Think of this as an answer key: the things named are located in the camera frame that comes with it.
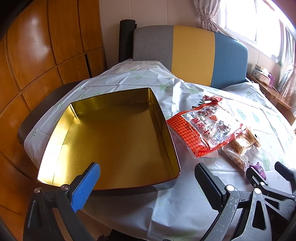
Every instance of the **packaged pastry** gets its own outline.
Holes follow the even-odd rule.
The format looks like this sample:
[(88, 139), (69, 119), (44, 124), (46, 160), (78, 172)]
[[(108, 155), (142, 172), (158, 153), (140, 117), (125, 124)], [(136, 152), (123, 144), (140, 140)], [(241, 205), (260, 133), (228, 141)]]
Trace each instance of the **packaged pastry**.
[(253, 134), (250, 128), (246, 128), (240, 135), (230, 143), (222, 147), (222, 151), (244, 172), (249, 167), (249, 160), (246, 156), (248, 151), (260, 147), (259, 138)]

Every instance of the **window sill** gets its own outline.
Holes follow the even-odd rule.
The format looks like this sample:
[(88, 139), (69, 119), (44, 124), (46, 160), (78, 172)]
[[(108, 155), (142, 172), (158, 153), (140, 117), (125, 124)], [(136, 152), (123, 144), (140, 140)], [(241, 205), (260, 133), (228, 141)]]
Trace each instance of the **window sill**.
[(244, 43), (246, 43), (246, 44), (248, 44), (248, 45), (251, 45), (253, 48), (257, 49), (260, 53), (262, 53), (262, 54), (266, 55), (267, 57), (269, 57), (270, 59), (272, 59), (271, 56), (270, 56), (270, 55), (267, 55), (266, 53), (264, 53), (264, 52), (258, 47), (258, 45), (257, 45), (255, 42), (253, 42), (253, 41), (251, 41), (251, 40), (249, 40), (249, 39), (247, 39), (247, 38), (245, 38), (245, 37), (243, 37), (243, 36), (241, 36), (241, 35), (239, 35), (239, 34), (233, 32), (233, 31), (231, 31), (231, 30), (229, 30), (229, 29), (226, 29), (226, 30), (227, 30), (229, 33), (231, 33), (232, 35), (234, 35), (239, 41), (242, 41), (242, 42), (244, 42)]

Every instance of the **curtain tie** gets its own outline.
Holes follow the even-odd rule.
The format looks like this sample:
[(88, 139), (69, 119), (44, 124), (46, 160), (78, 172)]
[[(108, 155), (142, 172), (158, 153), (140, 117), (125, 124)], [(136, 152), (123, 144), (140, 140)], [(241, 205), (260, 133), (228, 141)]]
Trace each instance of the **curtain tie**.
[(214, 17), (212, 17), (211, 15), (201, 15), (200, 16), (200, 20), (205, 20), (205, 19), (210, 19), (210, 20), (214, 20)]

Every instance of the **red packaging bag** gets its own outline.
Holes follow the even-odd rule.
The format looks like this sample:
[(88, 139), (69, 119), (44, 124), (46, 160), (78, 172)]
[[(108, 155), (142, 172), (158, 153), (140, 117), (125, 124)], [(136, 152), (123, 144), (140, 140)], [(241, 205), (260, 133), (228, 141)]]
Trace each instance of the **red packaging bag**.
[(180, 112), (167, 120), (193, 158), (218, 150), (245, 129), (242, 123), (218, 104), (222, 98), (204, 96), (205, 100), (211, 100), (211, 103)]

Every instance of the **blue gripper pad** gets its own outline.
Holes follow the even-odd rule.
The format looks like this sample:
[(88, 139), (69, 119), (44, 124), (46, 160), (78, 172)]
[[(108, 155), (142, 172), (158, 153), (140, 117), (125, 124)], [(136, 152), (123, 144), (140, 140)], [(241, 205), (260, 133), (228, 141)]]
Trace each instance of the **blue gripper pad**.
[(71, 207), (74, 212), (83, 208), (96, 182), (98, 181), (100, 174), (100, 165), (95, 163), (84, 176), (77, 188), (73, 191)]

